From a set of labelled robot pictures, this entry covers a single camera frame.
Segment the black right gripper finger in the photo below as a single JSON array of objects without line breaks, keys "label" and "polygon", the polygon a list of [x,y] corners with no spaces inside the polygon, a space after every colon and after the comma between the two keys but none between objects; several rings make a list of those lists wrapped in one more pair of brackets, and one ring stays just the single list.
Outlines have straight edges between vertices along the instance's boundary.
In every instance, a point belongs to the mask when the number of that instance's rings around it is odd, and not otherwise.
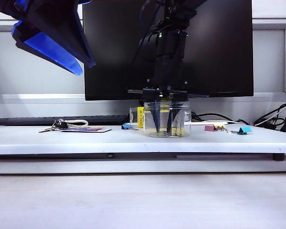
[{"label": "black right gripper finger", "polygon": [[171,101],[166,128],[168,133],[173,132],[173,127],[176,127],[177,130],[181,130],[184,127],[186,108],[188,108],[187,101],[181,101],[180,99],[173,99]]},{"label": "black right gripper finger", "polygon": [[146,99],[147,105],[151,111],[156,132],[160,129],[160,98]]}]

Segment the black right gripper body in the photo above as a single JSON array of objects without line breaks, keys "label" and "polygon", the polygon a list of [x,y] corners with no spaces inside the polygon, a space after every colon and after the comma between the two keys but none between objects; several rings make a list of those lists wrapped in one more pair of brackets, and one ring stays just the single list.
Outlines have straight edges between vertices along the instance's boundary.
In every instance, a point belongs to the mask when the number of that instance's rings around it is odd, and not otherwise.
[{"label": "black right gripper body", "polygon": [[158,56],[155,59],[153,77],[147,77],[145,83],[128,86],[128,92],[141,94],[142,98],[189,98],[209,97],[208,94],[195,91],[183,78],[183,58],[181,56]]}]

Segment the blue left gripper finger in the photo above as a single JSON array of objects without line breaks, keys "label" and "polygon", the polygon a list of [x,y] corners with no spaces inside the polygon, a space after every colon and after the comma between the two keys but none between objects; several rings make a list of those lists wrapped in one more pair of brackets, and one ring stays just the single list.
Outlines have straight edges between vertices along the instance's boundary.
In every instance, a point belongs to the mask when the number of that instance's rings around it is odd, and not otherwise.
[{"label": "blue left gripper finger", "polygon": [[77,0],[42,0],[33,19],[37,28],[88,67],[96,62],[83,32]]},{"label": "blue left gripper finger", "polygon": [[47,60],[75,75],[83,73],[75,57],[39,29],[31,28],[24,22],[19,21],[14,24],[11,34],[18,48]]}]

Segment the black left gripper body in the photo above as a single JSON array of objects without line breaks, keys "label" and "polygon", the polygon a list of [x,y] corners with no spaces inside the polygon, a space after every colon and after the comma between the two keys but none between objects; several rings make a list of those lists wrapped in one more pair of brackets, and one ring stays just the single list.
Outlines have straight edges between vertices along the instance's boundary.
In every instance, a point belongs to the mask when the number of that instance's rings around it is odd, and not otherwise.
[{"label": "black left gripper body", "polygon": [[41,0],[0,0],[0,11],[18,20],[12,29],[14,40],[42,41],[42,32],[33,16]]}]

